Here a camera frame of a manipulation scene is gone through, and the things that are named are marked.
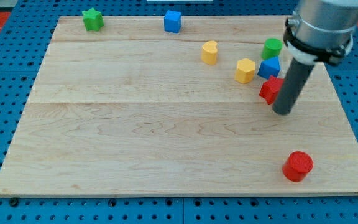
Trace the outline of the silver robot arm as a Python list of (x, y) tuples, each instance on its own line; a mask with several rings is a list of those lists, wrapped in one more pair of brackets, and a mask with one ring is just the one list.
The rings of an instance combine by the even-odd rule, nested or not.
[(303, 65), (338, 65), (353, 46), (358, 0), (300, 0), (285, 21), (283, 41)]

